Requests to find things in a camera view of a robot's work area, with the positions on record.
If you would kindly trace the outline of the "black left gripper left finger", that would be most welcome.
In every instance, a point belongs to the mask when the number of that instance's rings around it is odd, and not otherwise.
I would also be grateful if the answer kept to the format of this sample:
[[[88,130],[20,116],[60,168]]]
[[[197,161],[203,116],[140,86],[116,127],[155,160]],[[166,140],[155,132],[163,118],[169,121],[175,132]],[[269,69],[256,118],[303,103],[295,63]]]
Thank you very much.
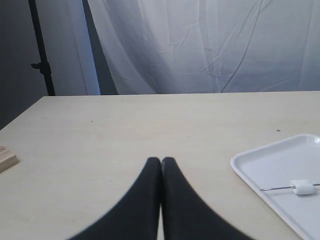
[[[161,162],[150,157],[120,201],[72,240],[156,240],[161,204]]]

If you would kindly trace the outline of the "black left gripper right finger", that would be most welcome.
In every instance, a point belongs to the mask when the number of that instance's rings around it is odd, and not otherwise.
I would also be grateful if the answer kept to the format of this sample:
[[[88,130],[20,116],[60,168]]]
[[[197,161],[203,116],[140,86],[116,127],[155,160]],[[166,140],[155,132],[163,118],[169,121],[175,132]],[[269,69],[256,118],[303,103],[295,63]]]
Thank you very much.
[[[162,224],[166,240],[251,240],[213,211],[189,184],[176,160],[162,166]]]

